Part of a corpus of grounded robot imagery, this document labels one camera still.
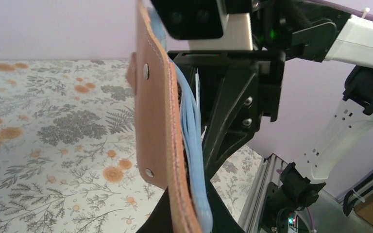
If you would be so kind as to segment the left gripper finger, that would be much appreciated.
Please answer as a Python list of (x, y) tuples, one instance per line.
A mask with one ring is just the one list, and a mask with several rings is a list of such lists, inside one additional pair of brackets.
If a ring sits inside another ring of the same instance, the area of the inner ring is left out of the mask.
[[(206, 185), (213, 216), (211, 233), (243, 233), (211, 182)], [(167, 188), (138, 233), (201, 233), (191, 200), (181, 200)]]

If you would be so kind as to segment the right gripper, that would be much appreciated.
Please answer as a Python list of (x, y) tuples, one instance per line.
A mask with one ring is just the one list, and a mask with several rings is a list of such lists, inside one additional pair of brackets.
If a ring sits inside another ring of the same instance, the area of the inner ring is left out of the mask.
[(263, 50), (179, 50), (169, 57), (185, 73), (200, 76), (205, 177), (254, 135), (262, 117), (277, 120), (285, 62), (322, 62), (338, 35), (338, 11), (307, 0), (272, 3), (253, 14), (255, 39)]

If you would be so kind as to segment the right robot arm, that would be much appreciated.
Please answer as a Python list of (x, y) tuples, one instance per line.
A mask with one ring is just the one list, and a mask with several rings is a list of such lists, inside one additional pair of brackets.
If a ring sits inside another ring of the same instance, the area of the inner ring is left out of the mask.
[(284, 168), (264, 202), (264, 226), (283, 230), (285, 214), (315, 203), (340, 158), (373, 128), (373, 16), (324, 0), (179, 0), (158, 11), (172, 38), (191, 42), (176, 63), (219, 82), (204, 120), (203, 158), (191, 159), (192, 187), (213, 177), (262, 116), (277, 120), (285, 61), (355, 65), (325, 130)]

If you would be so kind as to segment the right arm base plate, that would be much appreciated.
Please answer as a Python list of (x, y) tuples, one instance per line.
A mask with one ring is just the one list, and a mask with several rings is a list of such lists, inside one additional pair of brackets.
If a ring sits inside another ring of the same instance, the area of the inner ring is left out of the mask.
[(269, 182), (257, 229), (260, 233), (289, 233), (290, 219), (301, 207), (290, 200), (274, 182)]

